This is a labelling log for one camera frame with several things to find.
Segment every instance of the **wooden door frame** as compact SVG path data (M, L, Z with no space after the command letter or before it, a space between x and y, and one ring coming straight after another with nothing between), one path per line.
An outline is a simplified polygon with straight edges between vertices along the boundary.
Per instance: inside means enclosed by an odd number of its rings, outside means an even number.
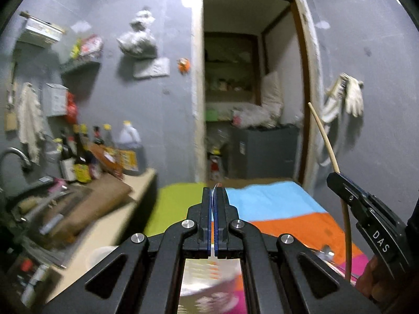
M195 117L195 161L196 181L205 181L205 87L204 87L204 30L203 0L195 0L192 7L192 103ZM307 103L311 102L320 112L322 91L320 51L314 22L306 0L286 0L290 2L295 28L301 52L304 127L302 135L302 153L298 182L309 193L313 192L317 173L316 165L316 125L311 119Z

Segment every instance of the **bed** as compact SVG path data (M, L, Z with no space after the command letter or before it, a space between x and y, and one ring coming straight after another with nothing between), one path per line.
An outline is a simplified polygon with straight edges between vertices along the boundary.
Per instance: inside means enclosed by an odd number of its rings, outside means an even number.
M251 222L266 234L292 234L305 245L317 250L327 244L335 254L334 262L344 268L343 230L298 184L290 180L244 187L237 183L229 184L239 186L227 187L226 191L230 204L238 209L242 220ZM160 234L171 224L185 219L188 208L201 201L205 186L204 183L178 183L160 189L145 234ZM353 244L353 274L361 275L367 261L367 257Z

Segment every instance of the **red bag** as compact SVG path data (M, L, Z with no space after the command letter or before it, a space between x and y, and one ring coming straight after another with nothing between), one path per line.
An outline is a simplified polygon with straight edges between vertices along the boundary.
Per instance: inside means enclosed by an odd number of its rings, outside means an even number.
M74 102L74 95L70 92L67 92L67 114L65 115L65 120L69 124L77 124L77 106Z

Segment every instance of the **gray cabinet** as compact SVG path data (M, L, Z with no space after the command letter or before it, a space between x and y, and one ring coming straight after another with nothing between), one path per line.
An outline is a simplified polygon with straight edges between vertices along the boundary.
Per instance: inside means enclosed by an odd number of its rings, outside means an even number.
M299 128L239 129L231 132L231 178L280 178L294 175Z

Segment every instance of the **towel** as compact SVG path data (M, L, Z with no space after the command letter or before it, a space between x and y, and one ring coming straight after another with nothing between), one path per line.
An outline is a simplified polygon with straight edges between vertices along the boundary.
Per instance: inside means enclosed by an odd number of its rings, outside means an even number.
M29 159L39 165L38 141L44 140L43 118L38 95L31 83L24 83L18 101L19 140L28 144Z

